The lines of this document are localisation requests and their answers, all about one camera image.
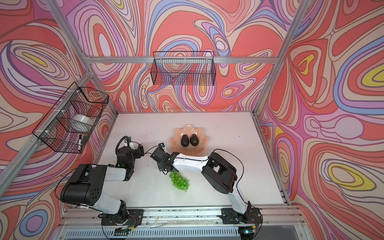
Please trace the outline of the pink faceted fruit bowl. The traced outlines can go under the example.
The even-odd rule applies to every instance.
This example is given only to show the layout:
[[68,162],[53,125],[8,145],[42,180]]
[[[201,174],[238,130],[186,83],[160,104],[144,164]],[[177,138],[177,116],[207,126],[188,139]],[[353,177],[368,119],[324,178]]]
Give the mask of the pink faceted fruit bowl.
[[170,138],[174,152],[195,157],[203,155],[208,141],[209,137],[205,135],[202,128],[194,128],[191,125],[175,129]]

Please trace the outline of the green fake grape bunch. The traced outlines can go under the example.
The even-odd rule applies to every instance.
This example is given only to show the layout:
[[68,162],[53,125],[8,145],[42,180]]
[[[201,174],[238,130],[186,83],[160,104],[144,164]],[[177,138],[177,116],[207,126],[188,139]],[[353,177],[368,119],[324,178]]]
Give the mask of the green fake grape bunch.
[[179,172],[172,172],[170,174],[170,179],[173,183],[174,188],[185,192],[188,190],[189,181],[184,178]]

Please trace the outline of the dark avocado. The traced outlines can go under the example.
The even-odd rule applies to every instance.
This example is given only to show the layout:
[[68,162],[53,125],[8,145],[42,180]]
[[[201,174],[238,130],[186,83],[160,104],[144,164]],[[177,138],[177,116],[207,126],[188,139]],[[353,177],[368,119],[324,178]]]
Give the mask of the dark avocado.
[[181,146],[186,148],[188,147],[190,144],[190,140],[189,140],[189,137],[187,135],[182,135],[181,137]]
[[196,134],[192,134],[190,137],[190,143],[192,146],[196,147],[199,145],[200,140]]

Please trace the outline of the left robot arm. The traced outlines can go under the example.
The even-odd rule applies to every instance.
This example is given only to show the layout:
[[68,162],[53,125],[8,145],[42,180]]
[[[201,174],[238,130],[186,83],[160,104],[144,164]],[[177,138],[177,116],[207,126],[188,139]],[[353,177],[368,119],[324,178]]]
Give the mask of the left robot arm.
[[126,182],[134,173],[136,159],[145,155],[144,147],[129,137],[121,139],[124,146],[115,148],[115,165],[81,164],[71,175],[60,192],[61,202],[70,205],[88,207],[100,212],[102,226],[127,225],[130,214],[126,203],[108,195],[104,190],[105,182]]

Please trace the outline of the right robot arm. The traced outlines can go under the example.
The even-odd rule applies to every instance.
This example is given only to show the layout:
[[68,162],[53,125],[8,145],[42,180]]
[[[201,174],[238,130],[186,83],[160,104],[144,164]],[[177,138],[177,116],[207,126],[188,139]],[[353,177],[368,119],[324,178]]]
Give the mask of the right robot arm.
[[165,148],[157,147],[151,158],[163,173],[193,172],[201,174],[217,192],[227,196],[230,208],[222,208],[220,218],[224,224],[253,224],[263,222],[260,209],[246,201],[238,187],[241,178],[237,169],[216,152],[209,156],[193,157],[178,152],[168,154]]

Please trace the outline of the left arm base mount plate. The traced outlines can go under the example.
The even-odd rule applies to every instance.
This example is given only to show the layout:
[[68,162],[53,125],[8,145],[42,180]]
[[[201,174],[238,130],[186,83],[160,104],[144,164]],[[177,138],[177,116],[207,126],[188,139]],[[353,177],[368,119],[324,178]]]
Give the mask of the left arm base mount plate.
[[119,211],[117,214],[99,214],[102,226],[129,226],[137,227],[142,224],[143,209],[130,209]]

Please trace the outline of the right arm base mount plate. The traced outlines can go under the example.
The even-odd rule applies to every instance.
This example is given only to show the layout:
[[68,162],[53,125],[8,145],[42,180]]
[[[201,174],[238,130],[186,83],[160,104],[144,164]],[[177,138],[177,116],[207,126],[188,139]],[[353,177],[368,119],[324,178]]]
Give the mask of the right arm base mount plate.
[[240,214],[231,208],[222,208],[219,218],[225,225],[253,224],[260,225],[263,222],[263,216],[259,208],[250,207],[244,214]]

